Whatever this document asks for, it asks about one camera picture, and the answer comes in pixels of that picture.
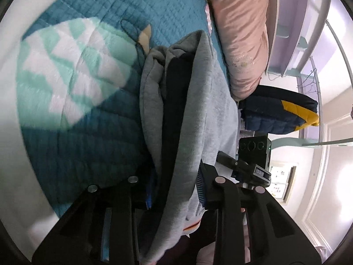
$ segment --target navy and yellow jacket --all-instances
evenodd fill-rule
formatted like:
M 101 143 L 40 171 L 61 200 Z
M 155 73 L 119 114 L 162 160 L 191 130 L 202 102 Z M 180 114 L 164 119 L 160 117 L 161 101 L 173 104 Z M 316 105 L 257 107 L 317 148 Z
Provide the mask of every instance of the navy and yellow jacket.
M 258 86 L 258 88 L 260 90 L 256 90 L 239 104 L 245 129 L 286 134 L 310 125 L 319 125 L 315 100 L 276 87 Z

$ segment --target camera lens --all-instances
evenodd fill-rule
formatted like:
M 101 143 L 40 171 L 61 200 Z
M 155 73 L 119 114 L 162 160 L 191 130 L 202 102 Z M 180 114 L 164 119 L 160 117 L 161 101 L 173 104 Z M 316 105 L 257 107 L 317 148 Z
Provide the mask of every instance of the camera lens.
M 259 149 L 259 150 L 263 149 L 264 147 L 265 147 L 265 144 L 264 144 L 262 141 L 260 141 L 260 142 L 257 144 L 257 149 Z
M 249 144 L 248 144 L 248 150 L 249 150 L 249 151 L 253 151 L 255 148 L 256 148 L 255 142 L 253 142 L 253 141 L 249 142 Z

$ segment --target pink pillow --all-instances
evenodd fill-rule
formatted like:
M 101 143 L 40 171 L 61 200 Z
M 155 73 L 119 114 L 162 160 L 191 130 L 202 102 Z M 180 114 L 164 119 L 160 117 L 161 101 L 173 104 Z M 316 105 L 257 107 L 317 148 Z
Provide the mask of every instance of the pink pillow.
M 260 82 L 268 61 L 268 0 L 211 0 L 227 62 L 232 97 L 243 100 Z

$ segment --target wall molding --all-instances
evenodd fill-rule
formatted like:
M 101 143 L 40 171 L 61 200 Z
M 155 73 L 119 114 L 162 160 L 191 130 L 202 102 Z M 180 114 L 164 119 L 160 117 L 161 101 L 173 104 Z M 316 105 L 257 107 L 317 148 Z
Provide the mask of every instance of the wall molding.
M 331 131 L 334 128 L 345 126 L 350 123 L 352 123 L 352 118 L 349 113 L 323 124 L 324 141 L 331 140 Z M 320 166 L 319 166 L 319 170 L 318 170 L 315 185 L 314 185 L 314 190 L 310 197 L 308 207 L 306 208 L 303 214 L 303 217 L 301 219 L 303 229 L 305 229 L 311 241 L 317 246 L 318 245 L 325 246 L 327 248 L 327 253 L 329 255 L 331 255 L 333 250 L 330 244 L 328 243 L 328 241 L 324 238 L 324 236 L 320 233 L 317 227 L 310 220 L 310 216 L 315 209 L 315 206 L 317 204 L 317 201 L 321 193 L 322 186 L 324 184 L 329 155 L 330 155 L 330 147 L 331 147 L 330 145 L 322 146 L 321 161 L 320 161 Z

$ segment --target white wall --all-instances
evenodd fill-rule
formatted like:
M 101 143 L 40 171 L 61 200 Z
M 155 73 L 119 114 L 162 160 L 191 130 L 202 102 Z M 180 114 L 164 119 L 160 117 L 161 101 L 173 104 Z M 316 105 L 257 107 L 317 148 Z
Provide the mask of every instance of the white wall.
M 348 60 L 353 61 L 353 21 L 340 0 L 331 0 L 327 20 L 338 36 Z M 327 25 L 324 26 L 312 56 L 317 67 L 322 103 L 326 104 L 351 85 L 342 54 Z M 310 74 L 311 70 L 311 63 L 308 62 L 302 73 Z
M 350 117 L 353 91 L 348 89 L 323 107 L 324 136 L 338 140 L 353 136 Z M 331 253 L 353 221 L 353 147 L 315 149 L 308 185 L 295 221 L 316 245 Z
M 280 137 L 294 137 L 294 133 L 286 134 Z M 269 134 L 269 139 L 274 140 L 278 138 L 275 134 Z M 271 162 L 286 162 L 292 166 L 296 166 L 295 175 L 291 191 L 286 203 L 281 203 L 286 212 L 294 218 L 301 199 L 303 198 L 306 184 L 309 179 L 311 162 L 314 154 L 313 148 L 302 147 L 279 147 L 273 149 L 271 152 Z

